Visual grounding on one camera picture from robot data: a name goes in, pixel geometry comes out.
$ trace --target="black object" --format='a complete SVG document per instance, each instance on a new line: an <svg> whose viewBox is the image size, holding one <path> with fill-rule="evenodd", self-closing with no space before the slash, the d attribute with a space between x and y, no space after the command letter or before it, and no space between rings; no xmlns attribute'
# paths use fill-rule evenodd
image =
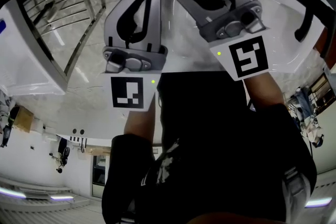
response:
<svg viewBox="0 0 336 224"><path fill-rule="evenodd" d="M3 129L4 132L4 138L2 139L2 144L0 145L0 147L5 147L7 146L9 137L11 136L11 131L12 131L12 127L6 125Z"/></svg>
<svg viewBox="0 0 336 224"><path fill-rule="evenodd" d="M139 10L141 4L146 1L145 12L142 24L142 31L134 33L137 24L134 21L134 15ZM142 41L148 30L149 13L151 9L152 0L135 0L132 5L120 16L117 23L117 32L121 39L125 40L126 47L129 43L136 43Z"/></svg>
<svg viewBox="0 0 336 224"><path fill-rule="evenodd" d="M233 208L232 200L227 199L228 193L239 205L233 210L237 209L241 215L244 214L243 210L247 210L256 217L256 211L260 210L264 212L264 218L285 221L281 220L286 217L286 208L281 178L277 176L281 176L278 168L283 167L285 170L285 164L290 160L295 161L297 167L308 166L302 172L311 171L306 174L307 178L311 178L311 187L314 188L316 169L314 171L306 144L285 106L249 111L246 108L243 82L233 81L227 72L163 73L158 91L162 100L163 153L180 139L174 151L181 150L181 155L178 154L181 158L174 159L169 167L170 176L166 183L156 187L158 172L166 156L162 155L154 163L148 140L127 134L115 137L102 198L102 214L106 223L119 223L120 217L124 217L123 212L129 211L129 203L133 198L135 223L142 223L141 217L145 218L143 223L154 223L158 219L160 223L186 223L205 211L227 210L226 206L220 206L221 203ZM218 110L221 107L229 110ZM274 129L272 119L275 117L281 119L282 124L274 130L278 136L269 136L269 130ZM241 135L225 135L223 126L228 128L229 134L234 130L235 134L243 135L244 139ZM258 132L257 141L245 131L251 126ZM232 153L236 158L229 159ZM265 169L268 164L265 156L274 158L277 164L272 163ZM218 170L222 163L225 163L225 171ZM227 176L226 171L230 171L232 176ZM249 177L248 184L246 175L253 175ZM271 182L277 184L277 190L273 190ZM191 195L195 190L203 196ZM178 196L167 195L172 191ZM247 203L243 209L241 196L237 192L245 196L252 193L249 197L258 197L258 203ZM269 198L265 198L266 206L261 208L259 201L263 202L262 195Z"/></svg>
<svg viewBox="0 0 336 224"><path fill-rule="evenodd" d="M311 142L309 141L309 146L310 146L310 155L311 155L311 158L313 158L313 149L311 147Z"/></svg>
<svg viewBox="0 0 336 224"><path fill-rule="evenodd" d="M306 7L306 15L305 19L303 20L302 26L296 32L296 39L301 42L307 35L312 21L312 14L314 14L328 29L327 40L325 42L326 44L324 45L324 48L321 52L321 58L324 59L329 52L333 36L335 34L336 13L332 8L328 7L320 0L297 1Z"/></svg>
<svg viewBox="0 0 336 224"><path fill-rule="evenodd" d="M242 15L241 17L241 22L244 24L244 25L249 25L251 24L254 20L255 20L255 16L253 15L252 12L246 12Z"/></svg>
<svg viewBox="0 0 336 224"><path fill-rule="evenodd" d="M19 113L20 107L19 106L15 106L12 108L12 110L9 113L9 118L8 118L8 124L12 127L13 123L16 119L17 113Z"/></svg>
<svg viewBox="0 0 336 224"><path fill-rule="evenodd" d="M66 166L66 164L68 163L69 154L70 154L70 148L66 147L64 149L62 157L61 157L61 165L62 166Z"/></svg>
<svg viewBox="0 0 336 224"><path fill-rule="evenodd" d="M53 7L54 3L55 1L51 1L44 6L44 8L41 10L41 12L37 15L37 17L33 21L34 25L37 25L39 23L42 17Z"/></svg>
<svg viewBox="0 0 336 224"><path fill-rule="evenodd" d="M112 54L110 60L116 63L117 65L124 67L126 63L126 58L127 58L126 52L122 50L117 50L116 52Z"/></svg>
<svg viewBox="0 0 336 224"><path fill-rule="evenodd" d="M67 147L67 143L68 141L64 139L63 137L61 137L61 141L59 141L59 145L58 145L58 152L60 154L63 154L65 148Z"/></svg>
<svg viewBox="0 0 336 224"><path fill-rule="evenodd" d="M295 38L297 41L303 42L306 38L311 26L311 22L313 21L313 16L314 14L309 12L307 9L301 27L295 31Z"/></svg>

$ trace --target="person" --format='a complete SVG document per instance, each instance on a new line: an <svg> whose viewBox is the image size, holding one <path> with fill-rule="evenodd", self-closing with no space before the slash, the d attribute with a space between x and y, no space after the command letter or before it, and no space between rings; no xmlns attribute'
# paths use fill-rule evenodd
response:
<svg viewBox="0 0 336 224"><path fill-rule="evenodd" d="M306 86L304 88L297 88L294 96L296 97L300 108L302 110L303 121L305 122L307 119L310 120L314 118L314 112L311 108L310 100L309 100L309 87Z"/></svg>
<svg viewBox="0 0 336 224"><path fill-rule="evenodd" d="M318 134L318 129L313 125L312 122L309 123L307 128L305 128L304 132L309 140L309 142L315 147L321 147L323 145L324 135Z"/></svg>
<svg viewBox="0 0 336 224"><path fill-rule="evenodd" d="M227 72L163 73L162 155L152 153L155 98L130 112L112 140L102 197L106 223L279 223L288 220L284 173L317 172L278 85L269 73L242 81Z"/></svg>

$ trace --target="human arm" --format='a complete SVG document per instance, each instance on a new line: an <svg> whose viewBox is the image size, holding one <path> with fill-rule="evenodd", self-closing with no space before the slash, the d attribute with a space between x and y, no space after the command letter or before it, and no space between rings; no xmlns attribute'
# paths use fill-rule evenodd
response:
<svg viewBox="0 0 336 224"><path fill-rule="evenodd" d="M147 112L130 112L124 134L112 140L110 168L102 197L106 223L119 223L154 162L155 97Z"/></svg>
<svg viewBox="0 0 336 224"><path fill-rule="evenodd" d="M269 73L245 79L244 82L256 110L275 104L285 104L279 86Z"/></svg>
<svg viewBox="0 0 336 224"><path fill-rule="evenodd" d="M153 144L155 128L155 95L148 111L130 111L124 128L124 134L134 134Z"/></svg>

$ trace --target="black t-shirt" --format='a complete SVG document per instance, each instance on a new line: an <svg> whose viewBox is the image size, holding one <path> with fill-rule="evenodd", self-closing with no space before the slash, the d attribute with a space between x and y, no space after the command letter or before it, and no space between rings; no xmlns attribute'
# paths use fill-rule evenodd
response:
<svg viewBox="0 0 336 224"><path fill-rule="evenodd" d="M309 151L284 105L253 112L226 72L163 74L163 154L135 135L113 139L102 209L116 223L135 202L142 223L187 223L209 212L285 221L283 174L316 182Z"/></svg>

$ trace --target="jeans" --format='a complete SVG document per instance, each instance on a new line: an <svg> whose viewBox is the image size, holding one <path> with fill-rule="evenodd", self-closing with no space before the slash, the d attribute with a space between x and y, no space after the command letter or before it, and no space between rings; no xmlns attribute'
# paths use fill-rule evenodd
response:
<svg viewBox="0 0 336 224"><path fill-rule="evenodd" d="M303 120L313 116L313 111L310 106L310 101L308 97L308 89L306 87L302 88L301 91L296 92L294 96L298 99L299 104L302 108Z"/></svg>

